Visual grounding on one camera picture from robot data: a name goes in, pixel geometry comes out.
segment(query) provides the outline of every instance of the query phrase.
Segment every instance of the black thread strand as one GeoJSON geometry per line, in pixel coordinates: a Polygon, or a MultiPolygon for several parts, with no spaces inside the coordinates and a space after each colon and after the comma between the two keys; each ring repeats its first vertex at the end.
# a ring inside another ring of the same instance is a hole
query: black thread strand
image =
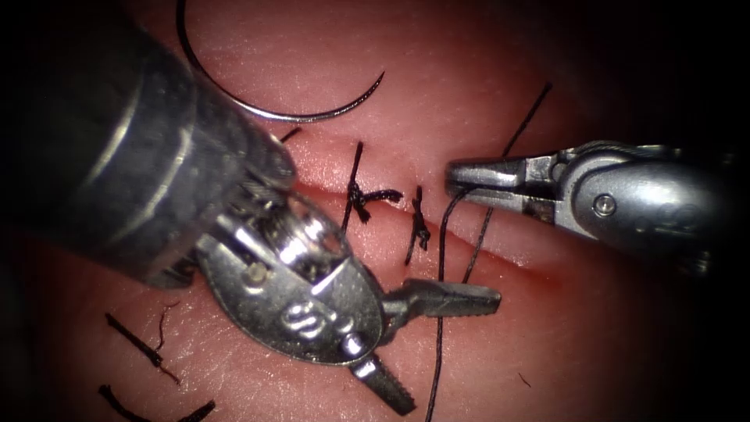
{"type": "Polygon", "coordinates": [[[295,136],[296,134],[298,134],[301,131],[302,131],[302,128],[299,127],[299,126],[297,126],[294,129],[292,129],[291,131],[289,131],[288,134],[286,134],[283,137],[281,137],[281,139],[279,139],[279,142],[281,142],[283,144],[286,141],[288,141],[289,139],[291,139],[291,137],[295,136]]]}
{"type": "Polygon", "coordinates": [[[135,334],[130,332],[130,330],[125,328],[125,326],[123,326],[117,319],[115,319],[112,314],[105,313],[104,315],[107,318],[107,324],[109,324],[110,327],[114,328],[117,332],[122,334],[122,336],[124,336],[132,345],[134,345],[136,349],[140,350],[141,353],[143,353],[148,358],[148,360],[151,361],[151,365],[162,371],[168,377],[172,378],[172,381],[174,381],[175,384],[180,385],[180,378],[178,378],[175,374],[172,374],[162,366],[164,358],[162,358],[159,352],[149,347],[145,342],[143,342],[143,340],[141,340],[135,334]]]}
{"type": "MultiPolygon", "coordinates": [[[[455,205],[459,203],[466,195],[471,192],[473,188],[464,188],[461,190],[451,202],[448,204],[448,208],[443,213],[443,220],[440,224],[440,240],[437,243],[437,250],[439,258],[437,260],[437,280],[443,281],[445,279],[445,235],[448,229],[448,218],[453,213],[455,205]]],[[[435,340],[435,373],[432,378],[432,389],[430,390],[430,400],[427,403],[427,414],[425,415],[425,422],[432,421],[432,413],[435,410],[435,399],[438,396],[438,383],[440,381],[440,372],[443,366],[443,319],[438,317],[437,319],[437,338],[435,340]]]]}
{"type": "Polygon", "coordinates": [[[180,419],[177,422],[200,422],[201,420],[204,420],[205,417],[207,417],[209,413],[211,413],[215,408],[216,408],[216,403],[213,400],[211,400],[207,402],[205,405],[199,407],[193,413],[187,415],[186,417],[180,419]]]}
{"type": "Polygon", "coordinates": [[[112,393],[112,387],[109,385],[100,385],[99,394],[104,397],[104,400],[109,403],[109,406],[117,412],[118,415],[124,417],[130,422],[151,422],[149,419],[140,417],[137,414],[125,409],[125,407],[117,400],[117,397],[112,393]]]}
{"type": "Polygon", "coordinates": [[[537,113],[539,106],[541,106],[541,102],[545,100],[545,97],[551,90],[552,90],[552,84],[549,82],[545,83],[545,86],[541,89],[541,93],[537,97],[536,101],[534,101],[534,104],[529,109],[529,112],[526,113],[526,117],[523,118],[523,120],[521,121],[521,124],[518,126],[518,129],[516,129],[516,133],[513,134],[512,137],[510,137],[510,141],[505,146],[505,149],[502,150],[501,157],[508,156],[508,154],[510,153],[510,149],[513,148],[513,145],[516,143],[516,141],[518,141],[519,136],[521,136],[523,131],[526,129],[526,126],[534,117],[534,114],[537,113]]]}
{"type": "Polygon", "coordinates": [[[482,231],[479,233],[479,237],[477,237],[477,246],[474,247],[474,252],[471,254],[469,265],[466,266],[466,272],[463,274],[463,280],[461,280],[461,282],[464,284],[469,282],[469,276],[471,275],[471,271],[474,269],[474,264],[477,262],[479,251],[482,249],[482,243],[484,243],[484,235],[487,233],[487,227],[490,225],[490,219],[492,218],[492,212],[494,210],[494,208],[488,207],[487,213],[484,214],[482,231]]]}
{"type": "Polygon", "coordinates": [[[404,265],[409,265],[412,260],[412,254],[414,253],[414,244],[416,238],[420,238],[420,248],[427,251],[427,242],[430,240],[430,231],[427,229],[427,225],[424,222],[424,214],[422,214],[422,187],[416,187],[416,198],[412,199],[412,207],[414,207],[414,214],[412,215],[412,233],[409,236],[409,248],[406,250],[406,259],[404,265]]]}
{"type": "Polygon", "coordinates": [[[341,231],[344,233],[346,233],[346,229],[349,225],[349,217],[352,215],[352,208],[357,212],[359,220],[364,224],[367,224],[372,216],[370,212],[365,209],[365,205],[367,205],[368,202],[383,200],[399,202],[401,201],[401,198],[404,197],[404,194],[394,189],[384,189],[370,193],[362,192],[359,184],[357,184],[357,172],[359,172],[359,161],[362,158],[363,149],[364,144],[362,141],[357,142],[357,152],[354,155],[354,165],[352,166],[352,173],[349,175],[349,182],[346,187],[346,207],[344,208],[344,220],[341,222],[341,231]]]}
{"type": "Polygon", "coordinates": [[[159,318],[159,345],[156,346],[156,349],[154,349],[154,351],[158,352],[159,350],[162,349],[162,346],[164,345],[164,318],[166,317],[166,312],[179,304],[180,304],[180,301],[178,300],[173,305],[165,306],[164,310],[162,310],[162,316],[161,318],[159,318]]]}
{"type": "MultiPolygon", "coordinates": [[[[547,94],[552,90],[552,84],[547,82],[545,83],[545,86],[542,88],[541,93],[537,97],[536,101],[534,101],[534,104],[531,106],[531,109],[529,110],[529,113],[526,114],[526,117],[523,119],[521,124],[519,125],[518,129],[516,130],[516,133],[513,134],[513,136],[510,138],[510,141],[505,146],[505,149],[502,152],[502,157],[506,157],[510,153],[510,149],[515,145],[516,141],[520,137],[520,135],[523,133],[523,130],[526,129],[526,126],[531,121],[531,119],[534,117],[534,114],[536,114],[537,110],[539,109],[539,106],[541,105],[542,101],[544,101],[547,94]]],[[[455,205],[463,199],[472,189],[464,189],[461,190],[448,204],[448,208],[445,210],[445,214],[443,214],[443,220],[440,226],[440,241],[438,246],[439,251],[439,258],[438,258],[438,265],[437,265],[437,279],[439,281],[443,281],[443,277],[445,275],[445,232],[448,227],[448,218],[450,217],[450,214],[453,212],[453,209],[455,208],[455,205]]],[[[474,254],[472,255],[472,259],[469,263],[469,266],[466,268],[466,273],[464,274],[464,283],[466,283],[469,280],[469,275],[471,275],[471,270],[473,269],[474,262],[476,261],[476,257],[479,254],[479,249],[481,249],[481,243],[484,241],[484,234],[487,230],[487,225],[489,224],[490,218],[492,217],[492,208],[487,210],[487,213],[484,216],[484,223],[482,225],[482,231],[480,232],[479,239],[477,240],[477,246],[474,249],[474,254]]],[[[443,319],[438,318],[437,319],[437,338],[435,341],[435,374],[433,376],[432,380],[432,389],[430,390],[430,401],[427,404],[427,414],[425,415],[425,422],[431,422],[432,421],[432,414],[435,409],[435,399],[438,394],[438,382],[440,381],[440,371],[443,366],[443,319]]]]}

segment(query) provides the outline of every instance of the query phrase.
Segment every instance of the pivot screw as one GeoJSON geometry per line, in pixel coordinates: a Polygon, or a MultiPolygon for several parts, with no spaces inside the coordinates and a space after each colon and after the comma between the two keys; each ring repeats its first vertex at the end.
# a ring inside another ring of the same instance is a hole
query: pivot screw
{"type": "Polygon", "coordinates": [[[268,268],[263,263],[254,262],[248,266],[243,278],[248,286],[257,287],[266,281],[267,274],[268,268]]]}
{"type": "Polygon", "coordinates": [[[594,212],[598,216],[611,216],[615,210],[617,210],[617,203],[607,194],[597,196],[594,200],[594,212]]]}

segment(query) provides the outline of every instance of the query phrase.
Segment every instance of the curved suture needle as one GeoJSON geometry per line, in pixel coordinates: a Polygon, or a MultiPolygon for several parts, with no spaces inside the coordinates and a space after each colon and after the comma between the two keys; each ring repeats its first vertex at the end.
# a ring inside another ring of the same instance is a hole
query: curved suture needle
{"type": "Polygon", "coordinates": [[[245,111],[252,113],[256,116],[263,117],[270,120],[279,120],[283,122],[291,122],[291,123],[312,123],[320,120],[326,120],[330,119],[336,116],[339,116],[341,114],[344,114],[346,112],[352,111],[354,108],[365,102],[366,99],[368,99],[377,89],[378,85],[380,85],[380,82],[383,80],[383,75],[385,75],[385,72],[381,73],[380,76],[377,78],[375,83],[370,86],[370,88],[365,91],[364,94],[360,95],[357,99],[354,101],[343,105],[341,107],[338,107],[337,109],[321,112],[321,113],[314,113],[314,114],[286,114],[286,113],[278,113],[271,110],[261,109],[257,105],[253,105],[247,102],[242,101],[241,99],[237,98],[236,96],[232,95],[229,91],[224,89],[219,83],[217,83],[213,78],[211,78],[211,75],[209,75],[208,72],[205,71],[203,68],[203,65],[201,65],[200,61],[198,60],[198,57],[195,55],[195,52],[193,52],[193,48],[190,46],[190,41],[188,40],[188,32],[185,29],[185,4],[187,0],[177,0],[177,36],[180,39],[180,46],[182,47],[183,52],[187,56],[188,62],[193,66],[195,69],[203,73],[211,82],[213,82],[227,97],[229,97],[233,102],[235,102],[238,106],[240,106],[245,111]]]}

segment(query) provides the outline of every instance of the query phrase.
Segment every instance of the skin surface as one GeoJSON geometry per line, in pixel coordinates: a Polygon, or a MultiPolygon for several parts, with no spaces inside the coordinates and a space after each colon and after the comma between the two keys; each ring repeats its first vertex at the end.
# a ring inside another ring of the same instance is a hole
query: skin surface
{"type": "MultiPolygon", "coordinates": [[[[181,56],[173,2],[127,6],[181,56]]],[[[560,10],[535,2],[192,0],[187,30],[216,80],[268,109],[330,109],[386,71],[356,111],[305,125],[287,145],[297,189],[336,221],[358,140],[365,144],[362,189],[405,193],[396,205],[368,205],[367,225],[353,214],[348,229],[355,254],[389,290],[405,277],[437,276],[438,227],[449,201],[445,163],[498,156],[546,81],[554,88],[511,155],[592,139],[671,141],[662,136],[684,118],[674,61],[658,53],[668,51],[661,38],[643,35],[658,34],[658,22],[636,5],[623,7],[592,37],[590,16],[558,19],[560,10]],[[636,16],[641,33],[625,42],[622,22],[636,16]],[[404,267],[418,184],[433,237],[404,267]]],[[[260,123],[276,136],[293,128],[260,123]]],[[[447,280],[463,277],[483,218],[482,207],[457,207],[448,225],[447,280]]],[[[244,336],[201,277],[185,291],[156,291],[53,247],[29,243],[20,254],[45,263],[18,271],[37,309],[53,414],[120,420],[96,394],[110,384],[125,407],[159,421],[210,399],[217,407],[207,420],[224,422],[424,418],[434,320],[414,320],[379,349],[418,406],[401,418],[348,370],[293,361],[244,336]],[[161,354],[180,386],[104,318],[112,313],[155,346],[160,313],[176,301],[161,354]]],[[[674,294],[672,281],[554,227],[497,210],[470,282],[499,290],[503,300],[494,316],[445,321],[436,421],[653,417],[670,408],[693,362],[692,302],[674,294]]]]}

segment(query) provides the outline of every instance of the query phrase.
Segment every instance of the shiny metal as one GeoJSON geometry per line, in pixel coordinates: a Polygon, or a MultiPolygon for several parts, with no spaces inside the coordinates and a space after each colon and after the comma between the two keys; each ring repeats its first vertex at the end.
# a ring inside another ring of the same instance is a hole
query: shiny metal
{"type": "Polygon", "coordinates": [[[611,195],[603,194],[594,200],[594,211],[601,217],[611,216],[617,211],[617,202],[611,195]]]}
{"type": "Polygon", "coordinates": [[[390,320],[381,344],[416,317],[490,315],[498,311],[500,298],[500,293],[484,286],[406,279],[399,289],[383,297],[383,309],[390,320]]]}
{"type": "Polygon", "coordinates": [[[405,416],[416,409],[412,395],[374,353],[351,365],[349,370],[399,415],[405,416]]]}
{"type": "Polygon", "coordinates": [[[516,159],[448,164],[449,195],[526,214],[624,252],[685,260],[704,275],[706,255],[730,230],[734,196],[716,175],[680,161],[664,145],[594,141],[516,159]]]}
{"type": "Polygon", "coordinates": [[[403,415],[411,395],[374,354],[419,315],[460,317],[497,311],[489,288],[407,280],[383,293],[352,255],[340,227],[296,194],[269,205],[243,189],[204,234],[196,255],[216,300],[240,329],[265,346],[311,363],[347,366],[403,415]]]}
{"type": "Polygon", "coordinates": [[[186,255],[237,184],[286,191],[295,165],[111,2],[74,3],[34,17],[16,57],[28,75],[10,90],[0,170],[23,183],[2,215],[151,286],[189,285],[186,255]]]}
{"type": "Polygon", "coordinates": [[[190,41],[188,40],[188,31],[185,29],[185,3],[187,0],[177,0],[177,36],[180,39],[180,45],[182,45],[183,52],[187,56],[188,62],[197,69],[199,72],[203,73],[205,77],[209,78],[217,88],[219,88],[229,99],[231,99],[235,104],[240,106],[243,110],[247,111],[248,113],[252,113],[258,117],[263,117],[264,119],[269,120],[279,120],[284,122],[291,122],[291,123],[312,123],[320,120],[327,120],[331,119],[336,116],[340,116],[341,114],[347,113],[355,109],[357,106],[365,102],[377,89],[377,87],[380,85],[380,82],[383,80],[383,75],[385,75],[385,72],[381,73],[380,76],[375,80],[375,83],[372,84],[369,88],[367,88],[367,91],[365,91],[364,94],[360,95],[357,99],[354,101],[342,105],[341,107],[338,107],[336,109],[332,109],[329,111],[321,112],[321,113],[313,113],[313,114],[286,114],[286,113],[279,113],[274,112],[266,109],[261,109],[257,105],[249,104],[247,102],[242,101],[241,99],[237,98],[236,96],[232,95],[229,91],[225,90],[221,87],[215,80],[211,78],[208,72],[205,71],[203,68],[203,65],[198,60],[198,57],[195,55],[195,52],[193,52],[193,48],[190,46],[190,41]]]}

